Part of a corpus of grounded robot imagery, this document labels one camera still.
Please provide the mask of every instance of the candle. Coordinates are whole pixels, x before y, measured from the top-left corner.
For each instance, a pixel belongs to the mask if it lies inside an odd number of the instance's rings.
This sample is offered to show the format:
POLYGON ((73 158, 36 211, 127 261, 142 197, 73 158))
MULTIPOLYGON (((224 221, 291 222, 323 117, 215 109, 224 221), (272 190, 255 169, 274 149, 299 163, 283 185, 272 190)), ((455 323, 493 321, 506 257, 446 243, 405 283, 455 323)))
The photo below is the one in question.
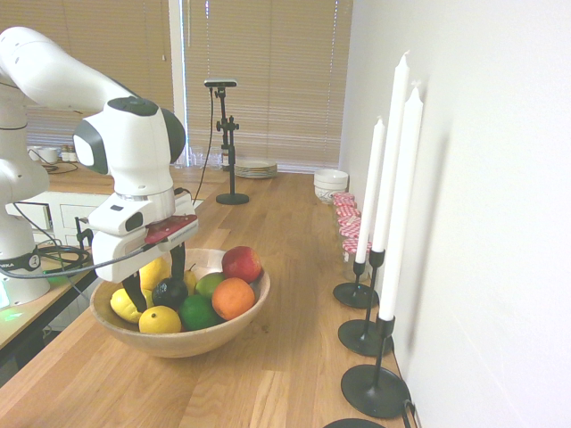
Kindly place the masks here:
POLYGON ((418 88, 415 87, 404 107, 401 153, 399 154, 399 163, 396 171, 391 226, 386 246, 383 292, 381 293, 381 301, 378 308, 378 317, 384 321, 391 321, 394 318, 410 194, 412 193, 414 168, 417 161, 422 107, 423 103, 420 101, 418 88))
POLYGON ((378 170, 381 165, 381 157, 383 156, 384 133, 385 125, 383 125, 383 120, 378 118, 377 124, 373 129, 373 142, 371 144, 371 155, 368 162, 367 183, 365 184, 365 201, 363 202, 359 241, 357 243, 357 253, 355 254, 355 262, 357 263, 365 263, 365 259, 367 257, 368 230, 371 227, 373 208, 375 207, 375 191, 378 184, 378 170))
POLYGON ((386 130, 385 157, 383 159, 381 185, 378 191, 377 217, 375 218, 375 232, 373 234, 373 251, 375 252, 385 250, 386 234, 389 228, 391 207, 393 206, 394 177, 396 162, 399 157, 402 114, 409 85, 410 69, 407 65, 407 53, 402 56, 399 65, 394 69, 391 110, 389 125, 386 130))

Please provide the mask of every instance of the candlestick base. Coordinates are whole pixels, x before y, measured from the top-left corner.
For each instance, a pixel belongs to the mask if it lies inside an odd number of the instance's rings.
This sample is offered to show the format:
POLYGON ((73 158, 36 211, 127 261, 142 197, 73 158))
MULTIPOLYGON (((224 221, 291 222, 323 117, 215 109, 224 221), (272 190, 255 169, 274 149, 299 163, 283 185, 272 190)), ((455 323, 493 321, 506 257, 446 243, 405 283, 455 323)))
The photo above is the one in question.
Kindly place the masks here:
POLYGON ((222 205, 242 205, 250 201, 247 194, 241 193, 224 193, 216 197, 216 202, 222 205))
POLYGON ((378 418, 400 416, 406 399, 410 399, 407 384, 396 374, 382 368, 378 382, 373 383, 375 366, 355 366, 341 380, 341 391, 349 403, 361 413, 378 418))
MULTIPOLYGON (((336 286, 333 295, 343 305, 350 308, 366 309, 370 301, 371 287, 363 284, 343 283, 336 286)), ((377 293, 373 296, 373 306, 378 305, 377 293)))
POLYGON ((324 428, 384 428, 383 425, 375 424, 365 419, 340 419, 326 425, 324 428))
MULTIPOLYGON (((381 349, 381 336, 377 333, 375 323, 368 322, 366 328, 364 319, 352 319, 339 327, 339 340, 348 350, 365 357, 376 357, 381 349)), ((393 338, 385 340, 383 355, 393 350, 393 338)))

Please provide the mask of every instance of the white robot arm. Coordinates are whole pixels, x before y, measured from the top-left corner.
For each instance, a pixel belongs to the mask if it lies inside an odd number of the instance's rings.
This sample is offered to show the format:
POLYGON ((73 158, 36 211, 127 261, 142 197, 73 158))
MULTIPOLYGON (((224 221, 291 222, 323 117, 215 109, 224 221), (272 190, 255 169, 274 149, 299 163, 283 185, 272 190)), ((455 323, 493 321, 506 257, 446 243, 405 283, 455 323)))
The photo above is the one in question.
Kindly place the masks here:
MULTIPOLYGON (((98 268, 102 279, 137 282, 133 278, 137 279, 138 269, 195 233, 198 222, 192 201, 189 196, 175 198, 169 170, 186 141, 177 118, 70 57, 47 37, 31 29, 12 28, 0 34, 2 269, 39 270, 29 225, 5 212, 5 204, 42 193, 48 185, 44 169, 26 151, 25 105, 29 100, 59 110, 99 111, 83 119, 73 136, 79 161, 98 173, 112 175, 115 182, 115 193, 88 219, 98 231, 92 245, 94 263, 145 248, 135 257, 98 268), (174 227, 173 215, 178 219, 174 227), (159 234, 157 242, 149 226, 156 229, 157 223, 165 221, 170 227, 164 229, 171 233, 159 234)), ((12 303, 30 301, 46 292, 46 280, 0 279, 12 303)), ((134 297, 134 301, 144 301, 142 295, 134 297)))

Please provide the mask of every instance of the window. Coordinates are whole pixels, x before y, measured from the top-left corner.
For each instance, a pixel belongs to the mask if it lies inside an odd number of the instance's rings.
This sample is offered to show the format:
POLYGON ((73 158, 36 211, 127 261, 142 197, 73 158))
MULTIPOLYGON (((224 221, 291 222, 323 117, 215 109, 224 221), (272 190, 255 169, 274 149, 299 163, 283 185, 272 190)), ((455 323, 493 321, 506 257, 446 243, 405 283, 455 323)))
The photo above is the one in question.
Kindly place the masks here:
MULTIPOLYGON (((191 147, 206 147, 206 78, 236 78, 227 115, 238 158, 280 170, 337 168, 351 0, 183 0, 186 116, 191 147)), ((220 120, 214 99, 214 123, 220 120)), ((212 145, 221 144, 214 130, 212 145)))
MULTIPOLYGON (((79 61, 172 110, 167 0, 2 0, 0 32, 16 26, 44 34, 79 61)), ((29 144, 72 144, 73 130, 89 114, 30 107, 29 144)))

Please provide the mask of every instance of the camera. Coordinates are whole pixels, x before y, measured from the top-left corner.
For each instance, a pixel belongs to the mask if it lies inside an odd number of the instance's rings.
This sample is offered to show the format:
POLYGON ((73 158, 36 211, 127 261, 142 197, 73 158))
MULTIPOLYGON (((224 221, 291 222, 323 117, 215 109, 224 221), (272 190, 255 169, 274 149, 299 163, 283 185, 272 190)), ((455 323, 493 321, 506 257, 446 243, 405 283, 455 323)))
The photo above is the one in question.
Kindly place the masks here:
POLYGON ((234 87, 238 86, 235 78, 207 78, 204 80, 206 87, 234 87))

